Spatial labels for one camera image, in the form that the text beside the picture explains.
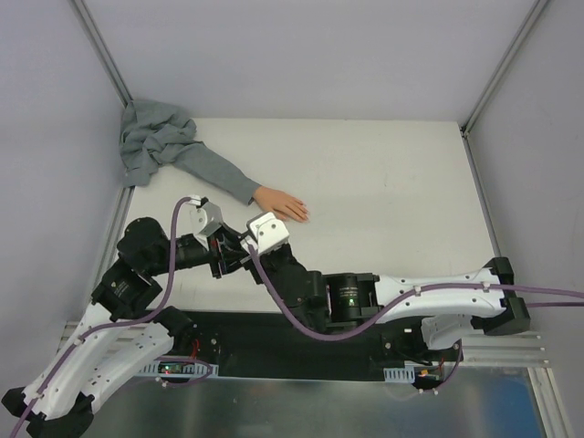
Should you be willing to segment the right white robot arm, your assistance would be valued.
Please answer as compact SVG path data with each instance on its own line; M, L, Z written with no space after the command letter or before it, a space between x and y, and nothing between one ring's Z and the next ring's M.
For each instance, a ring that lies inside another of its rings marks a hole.
M359 339L409 322L412 353L431 360L469 334L504 337L531 328L527 303L515 290L515 272L506 257L494 257L460 276L407 278L309 271L289 245L265 254L248 245L246 251L256 282L310 339Z

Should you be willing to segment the right aluminium frame post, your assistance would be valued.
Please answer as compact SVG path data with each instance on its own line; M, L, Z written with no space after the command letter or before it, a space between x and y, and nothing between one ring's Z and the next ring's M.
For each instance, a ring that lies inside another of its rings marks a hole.
M515 32L506 51L487 81L478 101L473 106L469 116L465 119L465 122L461 125L461 134L463 138L467 138L474 129L476 123L485 112L489 102L502 86L506 75L509 73L511 67L513 67L513 64L519 56L523 46L527 43L539 21L542 19L551 4L551 0L537 0L533 2L532 6L530 6L525 18L521 22L521 25Z

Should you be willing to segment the grey shirt with sleeve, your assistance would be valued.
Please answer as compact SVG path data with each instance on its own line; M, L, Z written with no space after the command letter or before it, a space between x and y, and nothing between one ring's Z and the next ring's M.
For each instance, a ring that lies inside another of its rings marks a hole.
M120 124L123 185L144 187L160 167L172 165L231 194L240 203L253 202L260 184L195 139L196 133L197 126L186 109L153 100L129 102Z

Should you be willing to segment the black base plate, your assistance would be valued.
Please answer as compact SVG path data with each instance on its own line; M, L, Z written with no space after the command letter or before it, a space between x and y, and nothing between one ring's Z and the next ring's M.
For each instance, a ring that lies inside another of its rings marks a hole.
M221 377L315 381L383 381L383 371L407 362L423 366L454 362L458 350L429 350L420 317L375 325L337 342L312 339L282 314L188 311L193 334L170 356L218 367Z

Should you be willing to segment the mannequin hand with nails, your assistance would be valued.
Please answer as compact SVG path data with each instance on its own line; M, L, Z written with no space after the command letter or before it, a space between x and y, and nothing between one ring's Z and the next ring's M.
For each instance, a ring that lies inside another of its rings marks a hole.
M289 193L260 186L255 190L253 200L262 211L273 213L283 221L293 220L305 223L309 220L306 205Z

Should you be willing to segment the left aluminium frame post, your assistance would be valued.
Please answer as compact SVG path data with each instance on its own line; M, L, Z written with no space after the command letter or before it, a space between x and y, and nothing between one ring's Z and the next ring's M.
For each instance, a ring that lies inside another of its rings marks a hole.
M122 105L126 107L131 102L132 95L116 61L114 60L114 57L110 52L104 36L99 30L96 19L89 10L87 2L84 0L69 0L68 3L99 59L100 64L104 68Z

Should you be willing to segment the aluminium frame post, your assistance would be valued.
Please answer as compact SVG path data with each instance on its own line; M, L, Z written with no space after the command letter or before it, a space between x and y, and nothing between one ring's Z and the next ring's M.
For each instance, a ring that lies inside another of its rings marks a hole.
M487 81L478 101L473 106L469 116L465 119L465 122L461 125L461 134L463 138L467 138L474 129L476 123L485 112L489 102L502 86L506 75L509 73L511 67L513 67L513 64L519 56L523 46L527 43L539 21L542 19L551 4L551 0L537 0L533 2L532 6L530 6L525 18L521 22L521 25L515 32L506 51Z
M99 59L100 64L104 68L122 105L126 107L131 102L132 95L116 61L114 60L114 57L110 52L104 36L99 30L96 19L89 10L87 2L84 0L69 0L68 3Z

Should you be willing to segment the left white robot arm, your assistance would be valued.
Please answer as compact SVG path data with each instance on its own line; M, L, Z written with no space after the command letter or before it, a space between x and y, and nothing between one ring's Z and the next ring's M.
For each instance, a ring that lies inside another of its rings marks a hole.
M33 382L3 396L18 427L32 437L79 437L103 402L139 370L168 352L195 348L193 321L169 305L171 288L154 278L201 265L220 277L247 255L240 233L222 223L200 225L181 237L165 234L151 217L126 227L116 262L65 346Z

